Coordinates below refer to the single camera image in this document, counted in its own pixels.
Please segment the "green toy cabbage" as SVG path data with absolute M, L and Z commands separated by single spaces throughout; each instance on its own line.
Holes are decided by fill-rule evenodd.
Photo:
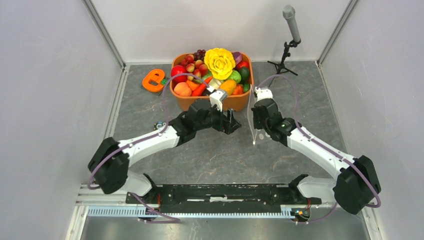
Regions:
M 228 76 L 227 80 L 234 80 L 237 84 L 239 84 L 242 80 L 242 77 L 237 70 L 233 70 L 231 74 Z

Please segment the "yellow toy flower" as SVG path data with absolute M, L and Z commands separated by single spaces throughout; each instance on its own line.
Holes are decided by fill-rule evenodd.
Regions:
M 225 48 L 213 48 L 205 52 L 204 63 L 217 80 L 226 80 L 236 66 L 233 54 Z

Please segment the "dark green toy avocado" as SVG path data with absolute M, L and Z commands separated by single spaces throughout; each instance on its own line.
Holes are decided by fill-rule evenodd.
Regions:
M 240 84 L 247 83 L 249 78 L 250 78 L 250 75 L 251 75 L 250 69 L 248 67 L 244 66 L 244 67 L 241 67 L 238 70 L 238 72 L 240 74 L 240 82 L 239 83 Z

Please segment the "black tripod stand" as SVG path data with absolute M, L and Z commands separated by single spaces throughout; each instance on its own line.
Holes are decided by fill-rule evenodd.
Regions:
M 298 76 L 296 72 L 286 67 L 285 61 L 287 58 L 291 56 L 290 48 L 296 48 L 299 44 L 300 44 L 300 41 L 295 42 L 294 40 L 291 40 L 290 42 L 285 42 L 284 50 L 283 50 L 283 54 L 282 54 L 280 62 L 273 62 L 270 60 L 267 61 L 267 63 L 272 64 L 274 66 L 277 75 L 284 74 L 284 73 L 291 73 L 294 76 Z

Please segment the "small blue robot toy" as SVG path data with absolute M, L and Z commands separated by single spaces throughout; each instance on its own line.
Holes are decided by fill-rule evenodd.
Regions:
M 153 125 L 153 130 L 154 131 L 159 130 L 159 129 L 163 128 L 166 125 L 167 125 L 167 123 L 165 121 L 157 121 Z

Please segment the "clear polka-dot zip bag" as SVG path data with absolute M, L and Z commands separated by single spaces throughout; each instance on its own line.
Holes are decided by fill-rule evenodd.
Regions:
M 259 144 L 262 144 L 266 140 L 265 132 L 263 129 L 258 129 L 256 127 L 256 119 L 255 119 L 255 113 L 253 111 L 254 105 L 256 103 L 256 97 L 254 92 L 254 86 L 252 84 L 249 85 L 249 97 L 248 97 L 248 103 L 246 108 L 246 117 L 248 126 L 251 132 L 252 136 L 252 145 L 258 146 Z

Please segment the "red toy chili pepper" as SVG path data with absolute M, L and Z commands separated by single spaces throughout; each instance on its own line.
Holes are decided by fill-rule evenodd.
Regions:
M 203 92 L 207 89 L 209 86 L 210 81 L 213 79 L 212 76 L 206 78 L 204 80 L 204 83 L 200 84 L 195 90 L 191 92 L 191 97 L 199 97 L 203 94 Z

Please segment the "orange toy bell pepper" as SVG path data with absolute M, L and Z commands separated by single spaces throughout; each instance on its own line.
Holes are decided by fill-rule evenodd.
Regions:
M 242 95 L 244 93 L 243 88 L 244 86 L 242 84 L 237 84 L 234 91 L 232 92 L 232 95 Z

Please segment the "yellow toy mango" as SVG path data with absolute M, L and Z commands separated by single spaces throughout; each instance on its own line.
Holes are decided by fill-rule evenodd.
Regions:
M 237 87 L 236 81 L 233 79 L 228 79 L 219 86 L 219 89 L 226 92 L 228 96 L 231 96 L 233 92 L 235 91 L 236 87 Z

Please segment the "toy peach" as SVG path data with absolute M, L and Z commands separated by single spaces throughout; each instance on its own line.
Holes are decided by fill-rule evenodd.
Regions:
M 186 82 L 179 82 L 175 85 L 173 91 L 182 97 L 190 97 L 192 94 L 192 89 Z

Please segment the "grey microphone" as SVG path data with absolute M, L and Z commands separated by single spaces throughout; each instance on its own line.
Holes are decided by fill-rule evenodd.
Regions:
M 300 36 L 295 14 L 296 14 L 295 8 L 292 5 L 287 4 L 284 6 L 282 10 L 283 18 L 287 22 L 290 33 L 292 35 L 292 40 L 296 44 L 299 44 L 301 42 L 301 36 Z

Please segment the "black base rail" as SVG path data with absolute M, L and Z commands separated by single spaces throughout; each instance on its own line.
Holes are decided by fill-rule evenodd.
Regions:
M 141 197 L 164 214 L 270 214 L 282 205 L 322 203 L 286 184 L 163 184 Z

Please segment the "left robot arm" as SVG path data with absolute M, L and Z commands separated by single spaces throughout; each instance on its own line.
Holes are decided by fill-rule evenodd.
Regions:
M 87 187 L 101 189 L 106 195 L 126 191 L 136 194 L 145 204 L 151 204 L 157 198 L 152 180 L 131 172 L 130 166 L 157 152 L 191 141 L 198 131 L 211 128 L 230 135 L 241 126 L 231 108 L 224 112 L 216 104 L 198 99 L 187 111 L 157 130 L 128 140 L 104 139 L 88 163 L 91 175 Z

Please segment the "dark toy grapes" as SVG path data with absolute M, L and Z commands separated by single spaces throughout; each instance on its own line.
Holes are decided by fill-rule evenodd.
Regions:
M 206 54 L 205 49 L 198 49 L 196 52 L 193 53 L 194 60 L 204 61 L 205 54 Z

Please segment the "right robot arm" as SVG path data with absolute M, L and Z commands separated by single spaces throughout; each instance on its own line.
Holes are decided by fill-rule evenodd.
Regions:
M 308 157 L 330 178 L 303 177 L 289 189 L 289 199 L 302 204 L 308 198 L 336 203 L 356 215 L 364 207 L 381 206 L 381 185 L 373 161 L 354 157 L 323 142 L 293 118 L 284 118 L 272 98 L 257 101 L 252 110 L 253 126 L 276 142 Z

